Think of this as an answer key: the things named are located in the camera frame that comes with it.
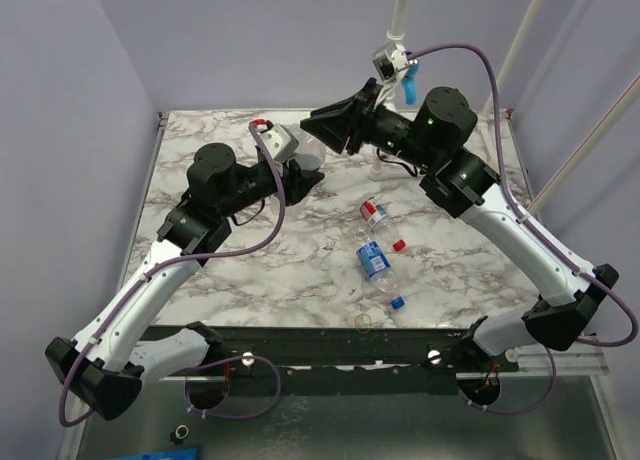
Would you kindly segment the blue label bottle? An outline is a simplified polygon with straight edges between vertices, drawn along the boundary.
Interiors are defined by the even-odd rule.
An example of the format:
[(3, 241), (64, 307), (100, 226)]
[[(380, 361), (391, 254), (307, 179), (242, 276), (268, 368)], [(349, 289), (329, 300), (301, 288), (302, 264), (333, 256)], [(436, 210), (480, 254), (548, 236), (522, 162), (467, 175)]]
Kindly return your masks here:
[(301, 129), (293, 129), (298, 146), (293, 159), (303, 170), (319, 171), (326, 158), (326, 146), (315, 137)]
[(356, 251), (356, 257), (373, 288), (384, 296), (392, 310), (405, 306), (401, 294), (400, 281), (389, 260), (376, 241), (363, 243)]

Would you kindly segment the large clear juice bottle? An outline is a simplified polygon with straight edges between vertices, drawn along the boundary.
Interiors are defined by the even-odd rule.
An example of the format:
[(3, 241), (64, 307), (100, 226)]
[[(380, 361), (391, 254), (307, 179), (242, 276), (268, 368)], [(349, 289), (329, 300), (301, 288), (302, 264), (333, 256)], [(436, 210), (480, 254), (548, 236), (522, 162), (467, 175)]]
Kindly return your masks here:
[(282, 162), (277, 165), (285, 189), (285, 219), (295, 221), (304, 216), (308, 196), (319, 182), (326, 147), (298, 127), (276, 124), (270, 133), (279, 134), (292, 142), (286, 147)]

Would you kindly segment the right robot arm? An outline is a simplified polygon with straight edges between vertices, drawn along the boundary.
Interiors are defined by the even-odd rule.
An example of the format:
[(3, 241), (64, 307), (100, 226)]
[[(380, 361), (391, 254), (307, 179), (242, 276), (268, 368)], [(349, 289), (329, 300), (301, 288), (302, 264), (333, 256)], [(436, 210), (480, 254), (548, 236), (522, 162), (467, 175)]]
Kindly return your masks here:
[(506, 350), (534, 343), (567, 350), (618, 272), (570, 254), (535, 219), (518, 219), (499, 174), (464, 146), (477, 116), (457, 89), (430, 90), (412, 120), (378, 104), (381, 95), (369, 79), (353, 96), (312, 111), (300, 127), (338, 154), (368, 144), (417, 167), (426, 196), (490, 240), (539, 292), (532, 306), (476, 321), (459, 350), (462, 364), (480, 372)]

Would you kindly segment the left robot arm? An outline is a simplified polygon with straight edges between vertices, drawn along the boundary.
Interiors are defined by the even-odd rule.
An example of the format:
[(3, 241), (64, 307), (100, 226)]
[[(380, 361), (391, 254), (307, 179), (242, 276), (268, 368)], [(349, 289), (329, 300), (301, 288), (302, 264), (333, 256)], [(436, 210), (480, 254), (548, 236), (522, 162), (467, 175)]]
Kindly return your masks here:
[(231, 351), (200, 322), (155, 341), (142, 336), (173, 294), (231, 235), (235, 216), (275, 195), (301, 202), (324, 175), (321, 159), (295, 153), (283, 162), (237, 162), (223, 143), (201, 147), (187, 170), (188, 188), (166, 216), (136, 272), (105, 309), (73, 338), (54, 338), (45, 356), (64, 393), (105, 420), (122, 415), (150, 383), (181, 371), (214, 373)]

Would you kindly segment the red label bottle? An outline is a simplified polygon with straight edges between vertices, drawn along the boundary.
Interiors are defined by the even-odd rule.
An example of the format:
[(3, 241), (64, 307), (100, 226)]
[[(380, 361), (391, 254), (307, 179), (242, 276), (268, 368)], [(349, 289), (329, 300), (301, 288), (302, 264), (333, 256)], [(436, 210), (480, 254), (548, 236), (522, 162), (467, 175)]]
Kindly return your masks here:
[(385, 248), (399, 252), (406, 247), (406, 242), (396, 224), (384, 207), (373, 197), (364, 199), (359, 207), (359, 212), (374, 237), (379, 240)]

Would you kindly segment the blue faucet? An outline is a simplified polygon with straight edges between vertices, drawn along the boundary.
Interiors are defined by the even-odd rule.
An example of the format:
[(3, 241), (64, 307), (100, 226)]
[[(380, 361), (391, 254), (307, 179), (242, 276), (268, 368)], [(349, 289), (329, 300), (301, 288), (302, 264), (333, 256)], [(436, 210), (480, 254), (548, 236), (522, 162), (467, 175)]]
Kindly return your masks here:
[(415, 85), (415, 76), (419, 70), (419, 61), (417, 59), (410, 60), (408, 68), (403, 72), (401, 85), (405, 95), (405, 103), (414, 105), (417, 100), (417, 91)]

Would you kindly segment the rubber band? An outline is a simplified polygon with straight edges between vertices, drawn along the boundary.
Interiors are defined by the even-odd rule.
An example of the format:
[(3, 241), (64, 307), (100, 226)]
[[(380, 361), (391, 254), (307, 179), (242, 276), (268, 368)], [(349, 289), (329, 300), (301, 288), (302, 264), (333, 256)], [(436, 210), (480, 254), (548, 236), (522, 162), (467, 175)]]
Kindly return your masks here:
[(360, 313), (354, 318), (354, 328), (359, 333), (367, 333), (373, 327), (371, 317), (367, 313)]

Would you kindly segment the blue box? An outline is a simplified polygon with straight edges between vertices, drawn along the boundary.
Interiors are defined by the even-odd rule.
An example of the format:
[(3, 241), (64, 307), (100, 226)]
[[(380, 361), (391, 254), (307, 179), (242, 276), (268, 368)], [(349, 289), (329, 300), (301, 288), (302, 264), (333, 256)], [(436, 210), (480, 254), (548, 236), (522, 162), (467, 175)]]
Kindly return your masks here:
[(199, 460), (201, 458), (200, 449), (181, 448), (170, 451), (160, 451), (153, 453), (136, 454), (122, 457), (114, 457), (110, 460)]

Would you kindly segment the white PVC pipe frame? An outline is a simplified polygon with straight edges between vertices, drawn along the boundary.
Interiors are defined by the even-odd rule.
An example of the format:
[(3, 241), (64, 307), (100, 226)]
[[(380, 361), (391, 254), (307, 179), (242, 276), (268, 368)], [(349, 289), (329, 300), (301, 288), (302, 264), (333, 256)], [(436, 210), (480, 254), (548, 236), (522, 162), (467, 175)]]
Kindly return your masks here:
[[(516, 34), (511, 42), (509, 50), (504, 59), (504, 62), (496, 77), (495, 83), (496, 83), (497, 91), (499, 91), (504, 86), (507, 76), (510, 73), (511, 68), (513, 66), (513, 63), (515, 62), (524, 44), (526, 36), (529, 34), (531, 30), (532, 24), (542, 5), (542, 1), (543, 0), (531, 0), (529, 2), (527, 10), (523, 15), (523, 18), (520, 22), (518, 30), (516, 31)], [(408, 13), (408, 4), (409, 4), (409, 0), (394, 0), (391, 23), (386, 33), (386, 41), (387, 41), (386, 44), (397, 43), (402, 45), (405, 48), (404, 40), (405, 40), (405, 27), (406, 27), (407, 13)], [(382, 95), (383, 95), (383, 92), (382, 92), (378, 100), (376, 101), (376, 105), (383, 104), (385, 107), (389, 108), (390, 110), (396, 111), (396, 105), (394, 102), (396, 89), (394, 93), (391, 94), (386, 99), (382, 98)]]

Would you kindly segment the aluminium rail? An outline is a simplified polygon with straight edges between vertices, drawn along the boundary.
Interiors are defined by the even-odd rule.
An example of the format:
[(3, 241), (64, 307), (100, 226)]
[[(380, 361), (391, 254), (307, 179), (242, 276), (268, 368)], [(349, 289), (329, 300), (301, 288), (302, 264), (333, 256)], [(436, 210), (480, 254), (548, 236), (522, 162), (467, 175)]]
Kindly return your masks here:
[(415, 339), (394, 341), (385, 333), (380, 341), (370, 334), (357, 335), (347, 330), (295, 329), (259, 331), (250, 340), (231, 338), (207, 343), (201, 335), (183, 329), (159, 340), (138, 340), (124, 352), (124, 361), (144, 368), (146, 383), (186, 371), (204, 371), (215, 360), (236, 356), (246, 368), (259, 357), (293, 372), (311, 372), (321, 368), (350, 372), (382, 371), (417, 366), (431, 374), (449, 374), (459, 379), (476, 379), (482, 375), (541, 376), (600, 375), (606, 368), (601, 353), (588, 346), (573, 346), (565, 352), (547, 351), (540, 345), (509, 349), (491, 360), (465, 360), (453, 350), (453, 334), (439, 340), (427, 340), (423, 334)]

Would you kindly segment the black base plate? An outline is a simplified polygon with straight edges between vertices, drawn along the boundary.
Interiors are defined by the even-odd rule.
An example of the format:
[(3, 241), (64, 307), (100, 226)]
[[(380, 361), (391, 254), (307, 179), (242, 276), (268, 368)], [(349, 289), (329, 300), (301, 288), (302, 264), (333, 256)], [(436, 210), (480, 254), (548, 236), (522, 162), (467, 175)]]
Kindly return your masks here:
[(278, 368), (234, 364), (233, 396), (454, 395), (459, 374), (519, 369), (504, 356), (464, 356), (462, 329), (208, 327), (205, 332), (214, 343), (208, 362), (251, 352)]

